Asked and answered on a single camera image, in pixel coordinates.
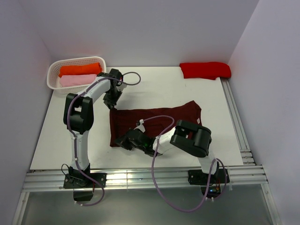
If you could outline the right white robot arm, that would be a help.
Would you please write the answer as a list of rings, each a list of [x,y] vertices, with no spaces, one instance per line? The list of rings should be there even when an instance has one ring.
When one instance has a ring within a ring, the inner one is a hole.
[[[211,130],[199,124],[179,120],[169,131],[150,137],[146,135],[143,125],[145,120],[137,122],[124,135],[115,139],[114,143],[126,150],[139,149],[150,157],[158,157],[169,150],[181,150],[196,157],[201,170],[189,172],[191,184],[203,185],[204,182],[216,184],[227,181],[226,174],[219,175],[219,162],[213,151],[209,150],[212,142]]]

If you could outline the dark red t-shirt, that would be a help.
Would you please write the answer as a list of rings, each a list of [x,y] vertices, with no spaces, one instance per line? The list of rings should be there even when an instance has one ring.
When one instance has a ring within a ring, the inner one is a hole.
[[[175,123],[178,120],[186,120],[201,125],[201,112],[201,107],[195,101],[173,108],[111,109],[109,113],[110,146],[116,147],[115,140],[123,136],[129,129],[135,128],[136,123],[141,119],[149,119],[144,122],[145,133],[150,137],[155,137],[171,124],[172,120],[167,116],[172,117]]]

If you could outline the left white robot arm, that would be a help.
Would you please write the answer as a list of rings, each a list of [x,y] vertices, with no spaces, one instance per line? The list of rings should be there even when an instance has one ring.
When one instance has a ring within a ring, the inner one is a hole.
[[[104,104],[108,109],[113,109],[125,88],[122,81],[122,73],[111,69],[109,73],[98,74],[83,91],[67,94],[63,122],[72,138],[72,161],[67,180],[80,188],[95,181],[90,174],[88,158],[88,135],[94,123],[93,104],[103,96]]]

